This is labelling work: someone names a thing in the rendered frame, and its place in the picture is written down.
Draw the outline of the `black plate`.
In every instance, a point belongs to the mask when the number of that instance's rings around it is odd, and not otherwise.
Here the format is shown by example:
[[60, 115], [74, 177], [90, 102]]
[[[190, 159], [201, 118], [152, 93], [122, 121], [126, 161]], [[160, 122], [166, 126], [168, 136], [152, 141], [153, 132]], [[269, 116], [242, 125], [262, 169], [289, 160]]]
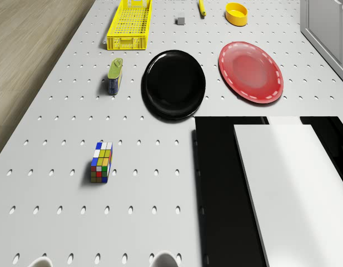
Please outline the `black plate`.
[[144, 104], [165, 120], [191, 116], [202, 103], [206, 79], [201, 65], [180, 50], [163, 51], [147, 65], [141, 82]]

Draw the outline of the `black stove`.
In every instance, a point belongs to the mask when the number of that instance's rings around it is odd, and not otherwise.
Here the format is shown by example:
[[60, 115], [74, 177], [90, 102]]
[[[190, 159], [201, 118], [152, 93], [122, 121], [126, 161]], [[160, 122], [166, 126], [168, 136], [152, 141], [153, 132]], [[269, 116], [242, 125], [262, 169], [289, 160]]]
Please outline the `black stove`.
[[343, 123], [197, 117], [204, 267], [343, 267]]

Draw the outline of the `puzzle cube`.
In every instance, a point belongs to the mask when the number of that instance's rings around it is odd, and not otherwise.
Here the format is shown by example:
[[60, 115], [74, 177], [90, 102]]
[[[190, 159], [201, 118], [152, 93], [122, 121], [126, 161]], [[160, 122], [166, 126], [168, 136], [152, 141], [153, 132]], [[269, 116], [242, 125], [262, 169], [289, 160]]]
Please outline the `puzzle cube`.
[[107, 183], [113, 154], [112, 142], [98, 142], [91, 161], [91, 183]]

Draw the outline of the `flat-sided can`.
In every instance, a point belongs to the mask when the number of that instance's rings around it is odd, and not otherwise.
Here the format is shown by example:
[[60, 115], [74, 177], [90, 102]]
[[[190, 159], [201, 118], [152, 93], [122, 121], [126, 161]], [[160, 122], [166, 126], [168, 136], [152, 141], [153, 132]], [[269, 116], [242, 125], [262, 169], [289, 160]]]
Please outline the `flat-sided can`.
[[115, 58], [108, 72], [108, 93], [110, 95], [118, 94], [122, 78], [122, 58]]

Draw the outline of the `yellow basket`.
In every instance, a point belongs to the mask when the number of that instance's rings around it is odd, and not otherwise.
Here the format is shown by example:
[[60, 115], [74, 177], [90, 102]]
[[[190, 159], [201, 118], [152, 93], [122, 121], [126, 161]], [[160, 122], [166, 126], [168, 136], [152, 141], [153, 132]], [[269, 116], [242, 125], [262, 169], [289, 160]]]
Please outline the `yellow basket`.
[[152, 0], [121, 0], [107, 32], [108, 50], [145, 50]]

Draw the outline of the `red plate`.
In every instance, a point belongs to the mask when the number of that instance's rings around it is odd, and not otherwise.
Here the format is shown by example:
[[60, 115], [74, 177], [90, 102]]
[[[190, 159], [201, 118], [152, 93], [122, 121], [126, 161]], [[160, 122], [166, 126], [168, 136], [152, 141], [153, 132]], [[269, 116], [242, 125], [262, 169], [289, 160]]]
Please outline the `red plate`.
[[225, 82], [241, 97], [261, 104], [280, 98], [284, 80], [279, 66], [264, 50], [247, 42], [231, 42], [219, 55]]

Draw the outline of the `yellow bowl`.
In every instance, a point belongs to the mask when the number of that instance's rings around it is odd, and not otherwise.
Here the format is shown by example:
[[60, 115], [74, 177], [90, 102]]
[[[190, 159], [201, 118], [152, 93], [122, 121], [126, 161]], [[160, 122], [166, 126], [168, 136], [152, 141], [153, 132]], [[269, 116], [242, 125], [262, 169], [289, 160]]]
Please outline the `yellow bowl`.
[[247, 24], [247, 8], [240, 3], [231, 2], [226, 5], [226, 19], [235, 26]]

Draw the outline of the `white cabinet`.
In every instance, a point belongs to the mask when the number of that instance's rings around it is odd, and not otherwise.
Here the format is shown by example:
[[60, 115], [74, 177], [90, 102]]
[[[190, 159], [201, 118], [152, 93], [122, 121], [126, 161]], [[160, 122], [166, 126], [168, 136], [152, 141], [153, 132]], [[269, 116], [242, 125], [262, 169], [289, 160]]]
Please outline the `white cabinet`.
[[343, 0], [300, 0], [300, 30], [343, 80]]

